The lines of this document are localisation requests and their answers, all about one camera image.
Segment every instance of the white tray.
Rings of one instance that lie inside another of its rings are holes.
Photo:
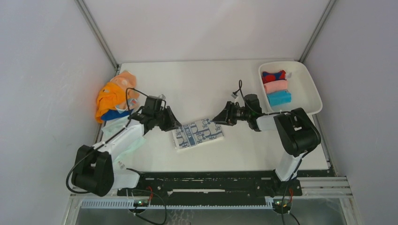
[[[277,73],[281,70],[284,70],[286,74],[291,73],[291,78],[288,78],[288,91],[291,93],[291,102],[271,107],[262,84],[262,72]],[[321,97],[304,64],[294,61],[264,63],[259,67],[259,76],[262,93],[266,101],[266,113],[291,111],[301,107],[308,115],[313,115],[322,109]]]

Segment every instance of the blue cloth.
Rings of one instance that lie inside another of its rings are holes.
[[[128,116],[128,115],[129,115],[128,111],[124,111],[122,113],[119,113],[117,110],[109,110],[108,112],[106,112],[105,114],[103,114],[101,116],[101,120],[109,121],[109,120],[125,117],[125,116]]]
[[[268,102],[271,107],[291,102],[291,93],[287,90],[280,90],[267,94]]]

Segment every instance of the table top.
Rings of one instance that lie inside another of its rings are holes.
[[[164,94],[176,118],[187,124],[221,112],[227,101],[233,101],[231,93],[238,89],[239,79],[243,94],[257,94],[264,111],[258,68],[271,61],[275,60],[123,63],[121,72],[134,74],[136,88],[145,94]],[[140,95],[138,101],[143,105],[145,96]],[[145,144],[122,162],[144,172],[273,170],[279,164],[284,149],[276,130],[255,132],[245,121],[222,130],[222,140],[177,152],[172,133],[155,127],[144,136]],[[320,169],[328,169],[321,145],[300,166],[300,170]]]

